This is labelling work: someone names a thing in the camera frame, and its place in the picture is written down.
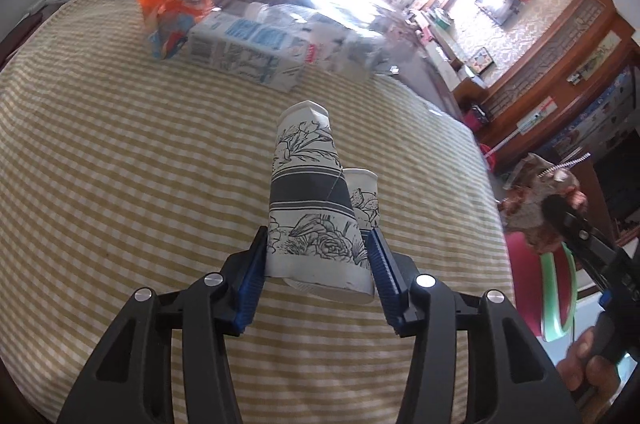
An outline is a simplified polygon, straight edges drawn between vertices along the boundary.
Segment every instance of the metal screw head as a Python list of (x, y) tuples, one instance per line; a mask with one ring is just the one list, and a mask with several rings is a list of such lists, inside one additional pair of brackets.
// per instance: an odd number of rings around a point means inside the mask
[(436, 279), (428, 274), (420, 274), (420, 276), (416, 277), (415, 282), (425, 289), (436, 285)]
[(504, 294), (499, 290), (489, 290), (486, 293), (486, 298), (492, 303), (502, 303), (504, 301)]
[(133, 295), (136, 301), (146, 301), (151, 298), (151, 289), (143, 288), (136, 290), (136, 293)]
[(208, 287), (217, 287), (220, 285), (225, 279), (222, 277), (222, 274), (217, 272), (212, 272), (211, 274), (207, 274), (204, 277), (204, 283)]

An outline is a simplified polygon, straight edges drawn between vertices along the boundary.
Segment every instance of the floral pattern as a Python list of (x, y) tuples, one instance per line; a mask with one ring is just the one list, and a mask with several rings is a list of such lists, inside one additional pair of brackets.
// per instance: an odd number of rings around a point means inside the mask
[[(323, 148), (326, 144), (318, 143), (326, 143), (331, 149)], [(330, 160), (332, 167), (339, 166), (340, 161), (329, 125), (323, 126), (316, 120), (306, 120), (283, 130), (276, 144), (273, 170), (278, 170), (294, 159), (306, 163)]]
[(360, 229), (371, 229), (378, 226), (380, 210), (378, 209), (378, 196), (375, 193), (357, 188), (351, 193), (351, 205), (360, 222)]
[(268, 251), (276, 252), (276, 248), (287, 254), (318, 256), (366, 268), (369, 266), (356, 221), (347, 220), (340, 228), (336, 218), (329, 214), (305, 214), (294, 227), (283, 227), (271, 217)]

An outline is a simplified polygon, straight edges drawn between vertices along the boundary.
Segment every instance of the colorful package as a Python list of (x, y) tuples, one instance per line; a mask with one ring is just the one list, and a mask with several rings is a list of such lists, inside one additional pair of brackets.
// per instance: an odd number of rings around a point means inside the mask
[(168, 59), (187, 41), (191, 27), (213, 8), (213, 0), (138, 0), (156, 58)]

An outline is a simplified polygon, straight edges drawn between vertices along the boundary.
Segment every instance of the white carton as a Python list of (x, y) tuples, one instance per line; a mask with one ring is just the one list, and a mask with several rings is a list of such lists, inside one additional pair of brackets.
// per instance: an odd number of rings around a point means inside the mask
[(216, 70), (288, 92), (313, 50), (283, 29), (214, 11), (190, 30), (187, 54)]

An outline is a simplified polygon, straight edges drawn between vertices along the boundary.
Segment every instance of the person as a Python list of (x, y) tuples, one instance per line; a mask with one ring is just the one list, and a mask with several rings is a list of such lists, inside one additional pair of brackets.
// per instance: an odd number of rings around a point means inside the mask
[(585, 330), (569, 347), (566, 357), (556, 366), (562, 381), (570, 391), (576, 390), (585, 377), (598, 390), (582, 409), (584, 424), (597, 422), (600, 415), (607, 409), (609, 400), (620, 386), (617, 368), (604, 357), (595, 356), (587, 363), (586, 367), (582, 365), (582, 360), (589, 355), (593, 346), (593, 330), (594, 327)]

